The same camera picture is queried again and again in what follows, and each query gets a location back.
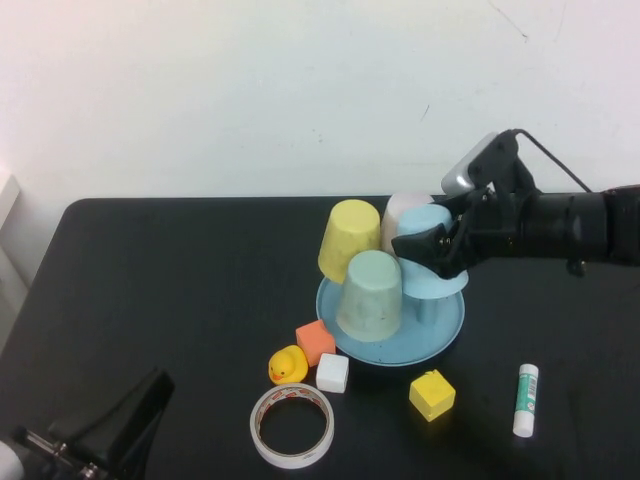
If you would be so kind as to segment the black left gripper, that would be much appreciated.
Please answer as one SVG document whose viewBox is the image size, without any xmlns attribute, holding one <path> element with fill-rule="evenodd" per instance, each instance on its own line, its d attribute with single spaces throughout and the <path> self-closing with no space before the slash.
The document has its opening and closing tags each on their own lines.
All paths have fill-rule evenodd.
<svg viewBox="0 0 640 480">
<path fill-rule="evenodd" d="M 13 479 L 144 479 L 161 412 L 174 391 L 166 371 L 154 369 L 126 393 L 90 401 L 59 420 L 59 439 L 99 443 L 101 468 L 80 461 L 64 443 L 51 443 L 17 427 L 10 450 L 18 467 Z"/>
</svg>

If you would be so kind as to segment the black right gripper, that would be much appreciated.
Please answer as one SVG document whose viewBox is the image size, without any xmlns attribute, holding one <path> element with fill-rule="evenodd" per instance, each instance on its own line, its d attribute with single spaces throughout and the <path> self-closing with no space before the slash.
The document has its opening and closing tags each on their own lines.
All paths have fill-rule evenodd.
<svg viewBox="0 0 640 480">
<path fill-rule="evenodd" d="M 397 257 L 453 278 L 488 259 L 507 257 L 520 233 L 522 213 L 535 197 L 531 186 L 513 191 L 497 186 L 435 200 L 446 208 L 454 224 L 447 232 L 443 224 L 426 231 L 405 234 L 392 240 Z"/>
</svg>

